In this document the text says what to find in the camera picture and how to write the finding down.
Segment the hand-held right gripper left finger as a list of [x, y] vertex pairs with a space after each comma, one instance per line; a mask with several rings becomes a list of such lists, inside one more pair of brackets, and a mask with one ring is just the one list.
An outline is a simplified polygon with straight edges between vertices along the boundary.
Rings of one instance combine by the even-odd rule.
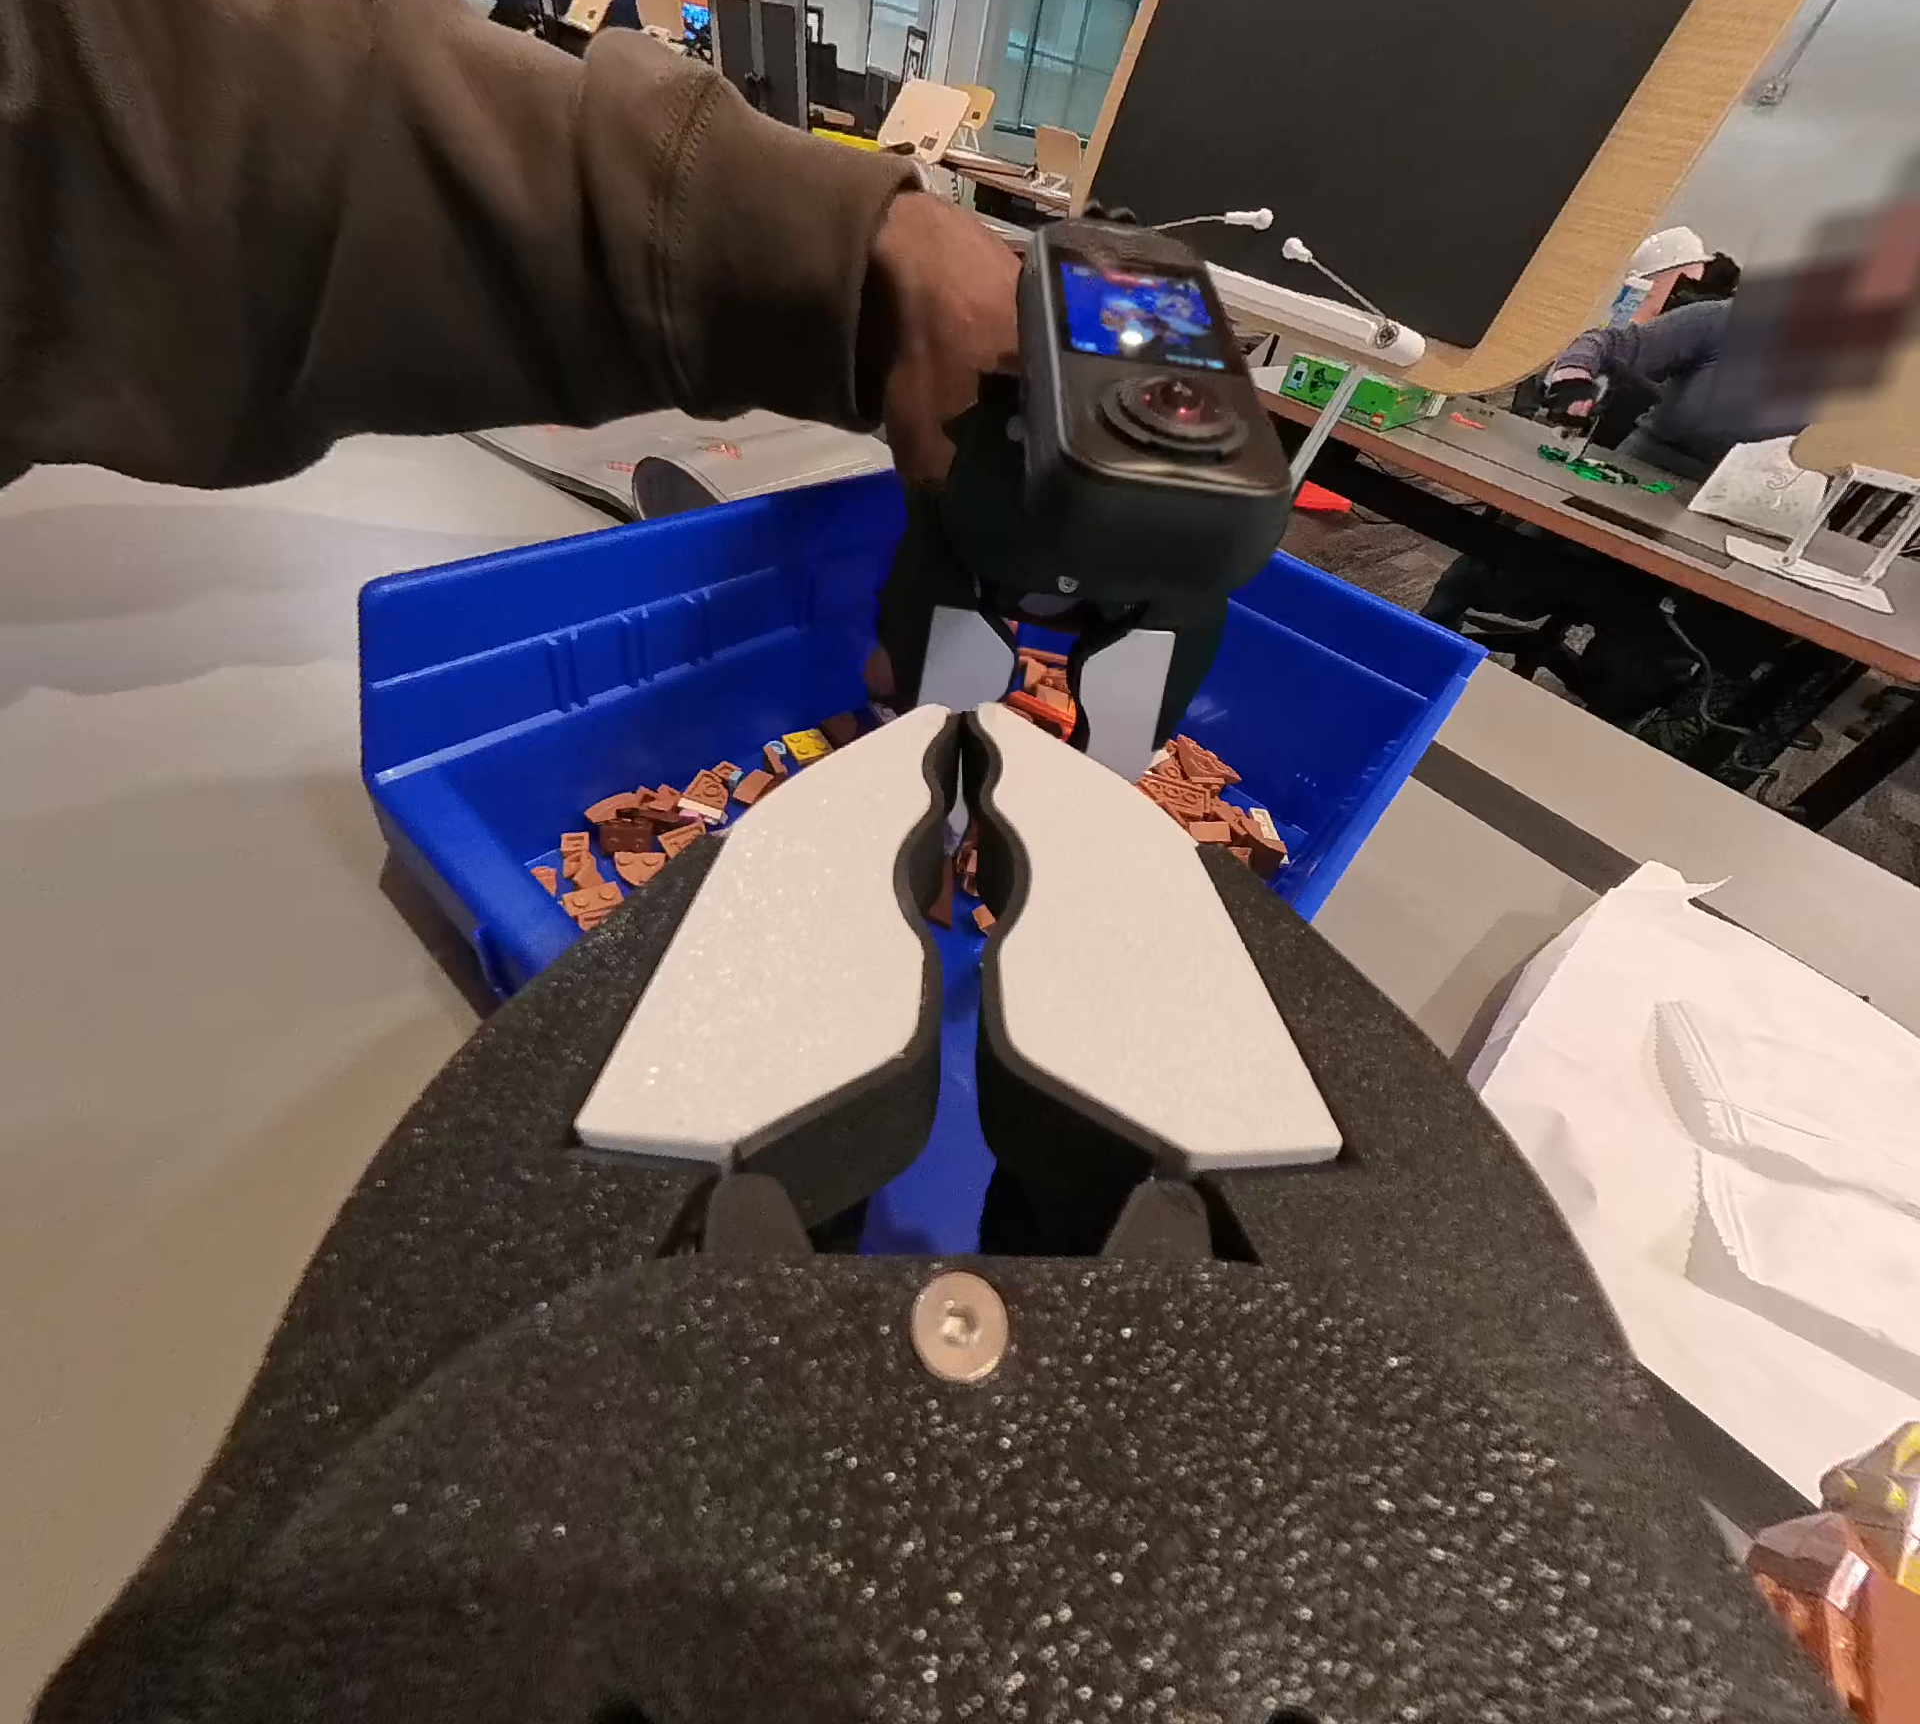
[[732, 826], [574, 1118], [583, 1150], [768, 1177], [805, 1228], [914, 1164], [940, 1104], [925, 910], [959, 735], [914, 707]]

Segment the person's left hand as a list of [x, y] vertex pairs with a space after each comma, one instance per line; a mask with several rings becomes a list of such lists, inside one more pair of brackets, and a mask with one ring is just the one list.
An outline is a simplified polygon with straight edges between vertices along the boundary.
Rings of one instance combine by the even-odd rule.
[[969, 210], [925, 190], [887, 203], [861, 282], [854, 383], [903, 485], [946, 479], [946, 425], [984, 380], [1016, 368], [1019, 274], [1021, 252]]

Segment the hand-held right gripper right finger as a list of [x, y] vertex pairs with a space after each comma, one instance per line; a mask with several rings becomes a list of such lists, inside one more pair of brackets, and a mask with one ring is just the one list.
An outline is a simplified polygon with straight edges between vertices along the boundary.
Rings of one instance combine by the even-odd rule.
[[1133, 782], [1000, 702], [964, 721], [979, 897], [976, 1107], [1043, 1193], [1313, 1169], [1339, 1125], [1206, 854]]

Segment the white paper bags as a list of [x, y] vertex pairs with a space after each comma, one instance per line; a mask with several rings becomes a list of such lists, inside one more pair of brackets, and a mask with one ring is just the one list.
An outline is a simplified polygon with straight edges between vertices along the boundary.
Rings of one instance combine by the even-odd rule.
[[1469, 1082], [1631, 1352], [1812, 1501], [1918, 1416], [1918, 1044], [1644, 863], [1519, 973]]

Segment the black divider panel wooden edge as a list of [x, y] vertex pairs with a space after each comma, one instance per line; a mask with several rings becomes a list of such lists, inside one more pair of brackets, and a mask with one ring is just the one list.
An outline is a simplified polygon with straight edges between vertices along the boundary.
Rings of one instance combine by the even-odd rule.
[[1298, 330], [1287, 237], [1497, 392], [1612, 298], [1804, 0], [1142, 0], [1074, 209], [1184, 220]]

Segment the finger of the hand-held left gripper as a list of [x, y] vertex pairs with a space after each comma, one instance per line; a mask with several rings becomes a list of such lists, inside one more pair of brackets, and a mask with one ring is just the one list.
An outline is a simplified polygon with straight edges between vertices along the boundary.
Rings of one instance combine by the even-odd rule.
[[976, 606], [932, 606], [920, 671], [920, 707], [969, 716], [1014, 689], [1016, 626]]
[[1115, 778], [1141, 778], [1160, 747], [1170, 632], [1101, 626], [1074, 641], [1074, 751]]

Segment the white instruction booklet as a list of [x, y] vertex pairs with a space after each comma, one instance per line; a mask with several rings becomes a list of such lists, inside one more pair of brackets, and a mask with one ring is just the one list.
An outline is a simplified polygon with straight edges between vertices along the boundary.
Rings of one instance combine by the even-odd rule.
[[1734, 445], [1699, 482], [1687, 511], [1746, 534], [1790, 542], [1827, 497], [1830, 481], [1793, 461], [1793, 438]]

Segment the green lego pieces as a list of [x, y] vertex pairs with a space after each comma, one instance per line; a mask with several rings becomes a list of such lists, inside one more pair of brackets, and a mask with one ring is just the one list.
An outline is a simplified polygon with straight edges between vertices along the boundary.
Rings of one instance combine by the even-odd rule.
[[1666, 479], [1634, 474], [1631, 466], [1608, 459], [1603, 450], [1590, 450], [1590, 440], [1581, 435], [1538, 443], [1537, 459], [1584, 485], [1643, 491], [1649, 496], [1666, 496], [1674, 491]]

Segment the light wooden chair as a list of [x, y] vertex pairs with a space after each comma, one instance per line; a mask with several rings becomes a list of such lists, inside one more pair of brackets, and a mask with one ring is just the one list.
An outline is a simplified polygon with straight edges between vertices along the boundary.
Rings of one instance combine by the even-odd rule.
[[935, 169], [972, 117], [972, 90], [935, 79], [906, 79], [876, 129], [881, 154], [911, 157]]

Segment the clear acrylic stand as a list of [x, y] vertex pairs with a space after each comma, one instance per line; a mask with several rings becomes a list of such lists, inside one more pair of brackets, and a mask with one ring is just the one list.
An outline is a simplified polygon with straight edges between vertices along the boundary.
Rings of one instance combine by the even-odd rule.
[[[1759, 569], [1790, 587], [1817, 592], [1841, 605], [1858, 606], [1872, 616], [1892, 616], [1894, 605], [1888, 595], [1888, 576], [1918, 533], [1918, 481], [1890, 474], [1851, 467], [1843, 475], [1827, 475], [1827, 497], [1811, 528], [1790, 542], [1773, 537], [1726, 533], [1723, 556]], [[1867, 544], [1858, 537], [1843, 537], [1832, 528], [1832, 513], [1847, 497], [1864, 497], [1883, 504], [1879, 539]]]

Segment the blue plastic bin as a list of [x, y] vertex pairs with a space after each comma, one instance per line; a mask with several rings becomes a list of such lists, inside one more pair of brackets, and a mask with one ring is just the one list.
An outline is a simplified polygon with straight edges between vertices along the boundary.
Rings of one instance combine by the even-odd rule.
[[[607, 794], [855, 707], [903, 533], [891, 474], [377, 579], [361, 759], [391, 859], [495, 999], [580, 940], [536, 866]], [[1241, 587], [1180, 731], [1236, 772], [1311, 920], [1481, 665], [1478, 647], [1288, 555]]]

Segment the white tube panel stand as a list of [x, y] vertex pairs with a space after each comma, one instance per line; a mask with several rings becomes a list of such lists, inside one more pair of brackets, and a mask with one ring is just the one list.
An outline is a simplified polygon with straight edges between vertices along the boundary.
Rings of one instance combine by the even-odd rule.
[[1236, 325], [1261, 326], [1271, 334], [1288, 330], [1391, 371], [1407, 371], [1425, 360], [1426, 341], [1420, 333], [1388, 316], [1371, 299], [1353, 298], [1345, 282], [1294, 236], [1283, 241], [1283, 263], [1316, 272], [1332, 287], [1336, 298], [1298, 293], [1217, 263], [1204, 263], [1204, 271]]

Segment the open instruction booklet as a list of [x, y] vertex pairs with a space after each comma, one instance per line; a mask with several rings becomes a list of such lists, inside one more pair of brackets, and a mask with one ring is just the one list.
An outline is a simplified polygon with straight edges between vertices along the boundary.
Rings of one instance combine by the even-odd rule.
[[588, 430], [495, 425], [464, 440], [615, 519], [674, 517], [892, 471], [876, 435], [767, 412], [730, 422], [659, 412]]

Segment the dark computer monitor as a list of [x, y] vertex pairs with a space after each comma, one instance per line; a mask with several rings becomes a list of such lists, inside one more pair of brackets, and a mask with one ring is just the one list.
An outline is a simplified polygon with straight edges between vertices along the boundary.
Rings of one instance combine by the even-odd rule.
[[708, 0], [714, 70], [767, 119], [808, 129], [805, 0]]

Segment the pile of brown lego pieces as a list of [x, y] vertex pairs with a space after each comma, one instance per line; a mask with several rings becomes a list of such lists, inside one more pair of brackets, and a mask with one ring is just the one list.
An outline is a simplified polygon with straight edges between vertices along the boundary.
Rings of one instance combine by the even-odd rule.
[[[574, 930], [600, 925], [633, 892], [651, 885], [685, 848], [719, 836], [782, 785], [891, 722], [891, 705], [869, 702], [824, 716], [812, 727], [768, 737], [750, 762], [714, 759], [682, 785], [658, 782], [606, 794], [527, 862], [531, 883]], [[1137, 793], [1186, 842], [1225, 851], [1264, 882], [1290, 863], [1282, 825], [1252, 799], [1235, 767], [1184, 733], [1160, 742]]]

